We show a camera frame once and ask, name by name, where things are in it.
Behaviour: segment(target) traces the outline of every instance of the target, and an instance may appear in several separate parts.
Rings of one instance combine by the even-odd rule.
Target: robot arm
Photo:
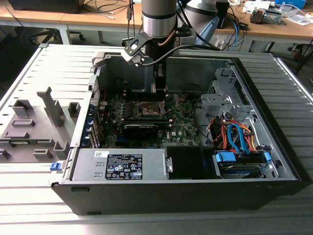
[[[193,24],[205,25],[210,22],[217,13],[215,3],[214,0],[191,0],[188,3],[190,5],[187,5],[187,11],[190,11]],[[174,51],[176,37],[191,36],[190,26],[192,23],[187,21],[189,25],[183,24],[178,27],[176,0],[142,0],[141,5],[143,32],[126,45],[121,55],[129,64],[138,67],[143,65],[144,55],[141,48],[145,46],[146,55],[154,60],[155,83],[153,90],[154,92],[164,92],[166,91],[166,62],[161,57],[165,54],[171,55]],[[208,24],[211,25],[210,32],[207,30],[208,27],[202,28],[201,31],[206,30],[206,34],[212,36],[218,23],[218,17],[215,22],[215,24]],[[200,46],[184,45],[183,47]]]
[[[143,32],[138,34],[122,52],[124,59],[139,66],[143,62],[141,48],[154,60],[174,47],[177,29],[176,0],[142,0]]]

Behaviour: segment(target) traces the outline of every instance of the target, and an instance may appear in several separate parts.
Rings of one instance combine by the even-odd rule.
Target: sticker
[[[95,151],[94,158],[107,158],[109,151]]]
[[[28,142],[10,142],[11,144],[29,144]]]
[[[106,151],[96,152],[105,153],[108,157],[106,167],[107,180],[142,180],[143,170],[141,154],[109,154],[109,152]]]

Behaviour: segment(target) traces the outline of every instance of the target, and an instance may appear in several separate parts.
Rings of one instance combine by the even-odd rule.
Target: blue latch
[[[51,171],[59,171],[62,170],[62,163],[51,163],[50,170]]]
[[[215,155],[216,161],[218,163],[220,162],[235,162],[236,157],[234,153],[231,152],[219,152],[218,154]]]
[[[266,161],[272,160],[272,157],[270,156],[268,152],[264,153],[264,157],[266,158]]]

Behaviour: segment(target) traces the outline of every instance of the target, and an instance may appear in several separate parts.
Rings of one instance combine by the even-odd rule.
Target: motherboard
[[[115,95],[104,108],[102,148],[199,145],[192,105],[195,102],[187,94],[168,94],[162,101],[127,100]]]

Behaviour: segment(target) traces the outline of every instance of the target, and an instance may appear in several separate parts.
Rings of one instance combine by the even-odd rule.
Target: white label
[[[107,158],[109,154],[109,151],[95,151],[94,157],[95,158]]]
[[[11,144],[29,144],[28,142],[11,142]]]

